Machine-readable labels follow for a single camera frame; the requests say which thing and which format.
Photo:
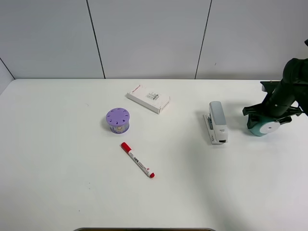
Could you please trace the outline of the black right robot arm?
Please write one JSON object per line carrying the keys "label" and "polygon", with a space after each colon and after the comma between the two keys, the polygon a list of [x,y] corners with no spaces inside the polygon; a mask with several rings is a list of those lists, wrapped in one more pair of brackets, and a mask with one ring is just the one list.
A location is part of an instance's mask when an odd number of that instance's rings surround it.
{"label": "black right robot arm", "polygon": [[261,81],[264,100],[243,108],[247,128],[256,136],[276,131],[290,123],[291,116],[308,113],[308,60],[293,58],[283,69],[280,81]]}

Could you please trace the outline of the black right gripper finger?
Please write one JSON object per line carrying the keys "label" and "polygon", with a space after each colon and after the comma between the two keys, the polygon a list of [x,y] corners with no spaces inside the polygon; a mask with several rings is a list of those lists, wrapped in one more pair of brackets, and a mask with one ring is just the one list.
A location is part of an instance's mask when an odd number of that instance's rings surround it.
{"label": "black right gripper finger", "polygon": [[302,110],[300,107],[290,106],[282,115],[278,116],[274,119],[275,122],[279,122],[280,125],[291,123],[292,116],[300,116],[302,114]]}
{"label": "black right gripper finger", "polygon": [[264,119],[263,106],[261,103],[244,107],[242,110],[244,116],[248,116],[247,128],[252,129],[255,125]]}

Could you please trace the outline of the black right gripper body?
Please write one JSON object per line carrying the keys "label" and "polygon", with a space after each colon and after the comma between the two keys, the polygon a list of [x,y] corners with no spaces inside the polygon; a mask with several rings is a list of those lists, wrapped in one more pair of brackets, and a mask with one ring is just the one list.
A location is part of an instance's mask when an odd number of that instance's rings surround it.
{"label": "black right gripper body", "polygon": [[261,103],[265,117],[277,118],[281,116],[296,101],[299,83],[281,81],[261,81],[262,90],[267,93]]}

